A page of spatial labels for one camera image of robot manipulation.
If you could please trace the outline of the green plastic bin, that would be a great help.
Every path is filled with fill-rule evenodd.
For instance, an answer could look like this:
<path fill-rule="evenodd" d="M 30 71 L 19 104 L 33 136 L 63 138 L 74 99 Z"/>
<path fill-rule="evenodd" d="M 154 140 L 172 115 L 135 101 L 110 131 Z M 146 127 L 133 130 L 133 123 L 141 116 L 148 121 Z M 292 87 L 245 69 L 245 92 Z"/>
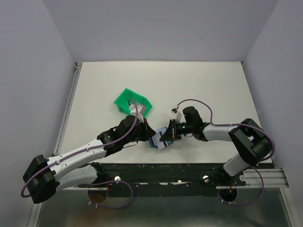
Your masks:
<path fill-rule="evenodd" d="M 125 88 L 123 90 L 123 92 L 114 101 L 114 104 L 117 106 L 119 112 L 129 115 L 130 111 L 131 111 L 129 108 L 129 105 L 133 104 L 134 101 L 138 105 L 144 106 L 145 111 L 142 113 L 142 115 L 143 115 L 143 117 L 146 117 L 147 114 L 152 109 L 152 104 L 146 97 L 144 97 L 138 93 L 135 93 L 128 88 Z"/>

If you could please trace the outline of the blue card holder wallet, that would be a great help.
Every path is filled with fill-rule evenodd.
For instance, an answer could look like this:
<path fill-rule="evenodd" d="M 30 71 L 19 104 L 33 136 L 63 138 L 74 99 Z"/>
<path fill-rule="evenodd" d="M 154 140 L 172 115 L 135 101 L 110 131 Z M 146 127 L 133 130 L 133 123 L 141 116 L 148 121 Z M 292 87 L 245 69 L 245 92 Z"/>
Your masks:
<path fill-rule="evenodd" d="M 162 127 L 157 129 L 156 134 L 149 139 L 149 145 L 151 148 L 157 148 L 158 150 L 164 149 L 167 146 L 173 144 L 172 140 L 169 141 L 160 141 L 161 136 L 166 132 L 167 127 Z"/>

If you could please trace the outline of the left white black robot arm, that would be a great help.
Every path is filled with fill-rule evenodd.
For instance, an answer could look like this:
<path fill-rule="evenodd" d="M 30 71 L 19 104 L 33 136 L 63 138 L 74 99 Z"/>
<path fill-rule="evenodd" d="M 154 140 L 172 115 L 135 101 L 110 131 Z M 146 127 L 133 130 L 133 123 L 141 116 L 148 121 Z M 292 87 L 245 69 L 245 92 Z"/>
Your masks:
<path fill-rule="evenodd" d="M 87 163 L 121 151 L 124 145 L 148 141 L 156 132 L 147 120 L 127 116 L 118 126 L 100 133 L 91 142 L 60 156 L 34 157 L 23 175 L 25 185 L 21 197 L 30 197 L 35 204 L 51 198 L 63 187 L 63 177 Z"/>

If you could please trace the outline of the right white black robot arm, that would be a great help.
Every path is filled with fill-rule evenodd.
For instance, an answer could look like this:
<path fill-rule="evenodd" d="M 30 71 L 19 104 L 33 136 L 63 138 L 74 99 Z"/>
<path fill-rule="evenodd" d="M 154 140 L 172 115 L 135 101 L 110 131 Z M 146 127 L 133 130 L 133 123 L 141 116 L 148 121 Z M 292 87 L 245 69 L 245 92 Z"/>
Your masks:
<path fill-rule="evenodd" d="M 180 112 L 173 110 L 177 115 L 171 119 L 167 130 L 160 135 L 160 141 L 180 140 L 183 135 L 192 134 L 200 141 L 227 141 L 232 142 L 238 153 L 223 165 L 218 173 L 218 181 L 229 185 L 242 170 L 255 166 L 261 162 L 271 151 L 273 143 L 262 129 L 250 118 L 241 123 L 215 126 L 204 122 L 198 110 L 193 106 L 183 109 L 185 122 L 180 122 Z"/>

